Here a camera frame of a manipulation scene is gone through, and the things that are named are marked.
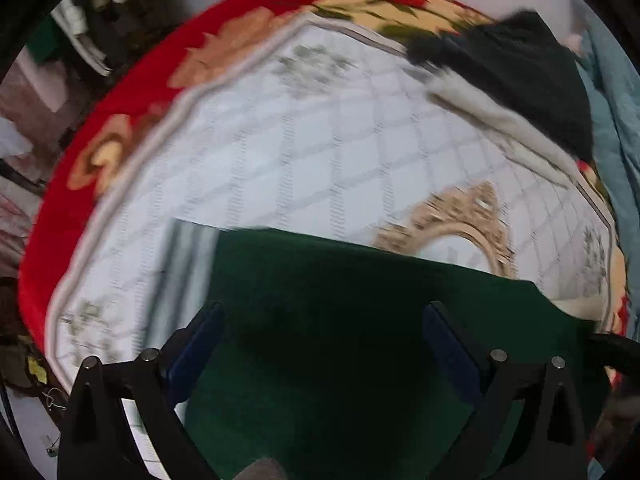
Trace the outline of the black leather jacket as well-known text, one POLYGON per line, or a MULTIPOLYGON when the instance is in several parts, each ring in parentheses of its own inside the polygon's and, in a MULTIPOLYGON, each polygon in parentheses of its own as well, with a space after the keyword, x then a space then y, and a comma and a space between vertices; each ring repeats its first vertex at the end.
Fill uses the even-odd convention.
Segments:
POLYGON ((571 155, 592 161, 590 104, 574 56, 537 12, 521 10, 462 32, 414 35, 407 58, 450 68, 571 155))

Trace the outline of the grey fleece garment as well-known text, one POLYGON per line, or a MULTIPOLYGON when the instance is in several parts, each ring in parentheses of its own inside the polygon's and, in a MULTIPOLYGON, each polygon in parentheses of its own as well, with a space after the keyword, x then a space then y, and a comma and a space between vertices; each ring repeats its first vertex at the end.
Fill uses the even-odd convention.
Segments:
POLYGON ((507 159, 548 181, 568 188, 576 185, 576 160, 548 139, 523 116, 504 107, 453 70, 427 79, 426 90, 449 107, 470 116, 507 159))

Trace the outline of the green varsity jacket white sleeves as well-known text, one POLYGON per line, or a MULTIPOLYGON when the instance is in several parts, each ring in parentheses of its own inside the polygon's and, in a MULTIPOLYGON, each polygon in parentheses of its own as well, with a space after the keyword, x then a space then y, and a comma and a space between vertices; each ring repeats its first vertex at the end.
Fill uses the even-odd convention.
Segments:
POLYGON ((219 477, 261 458, 292 479, 423 479, 471 413, 422 334, 441 302, 485 350, 520 363, 560 356, 587 427, 610 384, 586 358, 593 322, 526 281, 278 230, 174 220, 146 306, 160 346, 208 302, 221 341, 184 426, 219 477))

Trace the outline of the red floral bed blanket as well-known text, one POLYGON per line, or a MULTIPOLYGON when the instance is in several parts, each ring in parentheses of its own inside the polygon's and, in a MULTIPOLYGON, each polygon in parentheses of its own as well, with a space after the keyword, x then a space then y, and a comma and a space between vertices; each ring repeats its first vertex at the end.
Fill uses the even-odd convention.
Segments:
POLYGON ((568 188, 538 176, 406 61, 408 36, 486 23, 452 0, 224 0, 145 55, 66 148, 21 263, 21 314, 61 385, 86 356, 145 347, 174 220, 526 281, 619 330, 626 261, 594 159, 567 152, 568 188))

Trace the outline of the blue quilted comforter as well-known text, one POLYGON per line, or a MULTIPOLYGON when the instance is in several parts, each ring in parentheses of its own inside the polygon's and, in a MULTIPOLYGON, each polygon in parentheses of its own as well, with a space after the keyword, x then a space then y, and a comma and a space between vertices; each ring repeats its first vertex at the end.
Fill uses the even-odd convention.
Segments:
POLYGON ((629 321, 639 338, 639 73, 620 43, 582 0, 572 0, 582 29, 578 72, 587 90, 593 159, 616 215, 626 259, 629 321))

